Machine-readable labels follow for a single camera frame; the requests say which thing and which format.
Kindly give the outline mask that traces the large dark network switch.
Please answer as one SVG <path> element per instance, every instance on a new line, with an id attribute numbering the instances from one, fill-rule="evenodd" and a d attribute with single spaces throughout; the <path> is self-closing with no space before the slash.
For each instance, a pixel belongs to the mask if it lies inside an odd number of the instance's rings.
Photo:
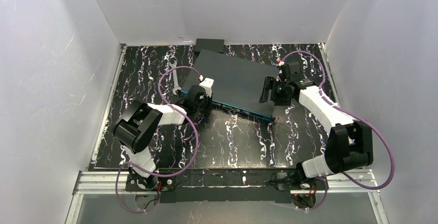
<path id="1" fill-rule="evenodd" d="M 265 78 L 279 73 L 275 66 L 201 50 L 193 68 L 214 80 L 212 101 L 216 106 L 266 121 L 275 119 L 274 103 L 259 103 Z"/>

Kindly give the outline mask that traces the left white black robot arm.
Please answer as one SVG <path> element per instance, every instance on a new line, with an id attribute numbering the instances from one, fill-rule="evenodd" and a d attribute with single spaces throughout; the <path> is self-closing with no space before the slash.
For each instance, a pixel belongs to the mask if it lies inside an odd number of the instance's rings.
<path id="1" fill-rule="evenodd" d="M 194 130 L 196 149 L 199 146 L 199 132 L 194 124 L 197 114 L 207 114 L 212 106 L 214 81 L 206 78 L 193 85 L 186 96 L 175 104 L 156 105 L 133 101 L 113 124 L 111 134 L 119 140 L 130 158 L 134 171 L 143 178 L 158 176 L 149 144 L 159 126 L 190 124 Z"/>

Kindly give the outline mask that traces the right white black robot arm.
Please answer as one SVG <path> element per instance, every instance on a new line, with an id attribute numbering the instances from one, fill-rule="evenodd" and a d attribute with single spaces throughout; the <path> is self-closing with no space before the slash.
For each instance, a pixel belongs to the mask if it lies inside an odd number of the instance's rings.
<path id="1" fill-rule="evenodd" d="M 337 110 L 336 103 L 313 81 L 265 78 L 260 103 L 271 100 L 276 106 L 286 106 L 292 99 L 307 108 L 328 135 L 322 155 L 297 164 L 292 175 L 296 182 L 365 167 L 373 162 L 369 125 Z"/>

